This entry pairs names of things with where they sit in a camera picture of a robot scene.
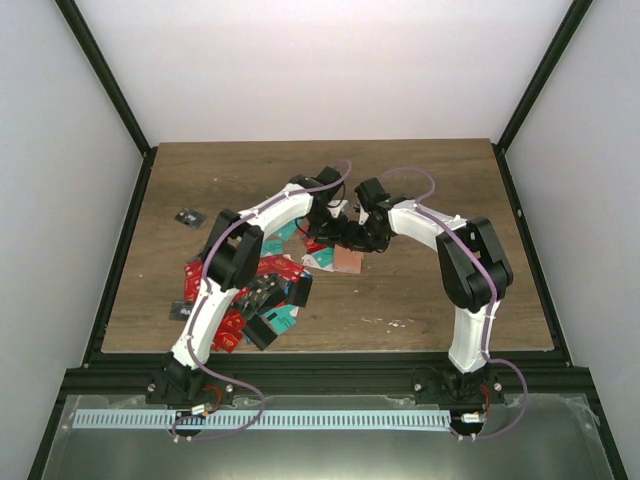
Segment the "pink leather card holder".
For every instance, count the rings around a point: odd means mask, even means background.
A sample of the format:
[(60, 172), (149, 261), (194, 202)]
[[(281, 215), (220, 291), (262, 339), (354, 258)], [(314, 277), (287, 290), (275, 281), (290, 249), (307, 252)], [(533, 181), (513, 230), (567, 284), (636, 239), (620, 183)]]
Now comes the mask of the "pink leather card holder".
[(336, 245), (333, 254), (333, 271), (346, 274), (360, 274), (363, 254)]

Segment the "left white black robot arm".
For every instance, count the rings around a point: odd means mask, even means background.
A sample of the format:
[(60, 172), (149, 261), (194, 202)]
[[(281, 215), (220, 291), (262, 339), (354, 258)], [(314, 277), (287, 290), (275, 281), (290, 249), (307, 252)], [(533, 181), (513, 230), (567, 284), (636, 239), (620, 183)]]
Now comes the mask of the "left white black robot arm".
[(222, 211), (212, 229), (197, 298), (189, 319), (162, 362), (170, 393), (181, 403), (204, 392), (205, 364), (212, 342), (233, 298), (255, 277), (263, 240), (285, 224), (326, 206), (351, 172), (325, 168), (319, 177), (298, 175), (261, 203), (239, 212)]

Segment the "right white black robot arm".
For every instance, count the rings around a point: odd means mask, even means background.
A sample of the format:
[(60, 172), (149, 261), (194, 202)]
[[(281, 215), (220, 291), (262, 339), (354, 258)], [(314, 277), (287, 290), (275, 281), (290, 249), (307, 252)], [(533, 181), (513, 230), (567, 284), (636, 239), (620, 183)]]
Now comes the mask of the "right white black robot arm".
[(355, 193), (359, 219), (348, 230), (351, 249), (382, 252), (392, 237), (406, 236), (437, 253), (446, 296), (455, 306), (448, 351), (453, 371), (443, 375), (444, 389), (451, 400), (468, 402), (480, 390), (495, 313), (513, 283), (496, 231), (484, 217), (468, 220), (393, 197), (376, 178), (362, 182)]

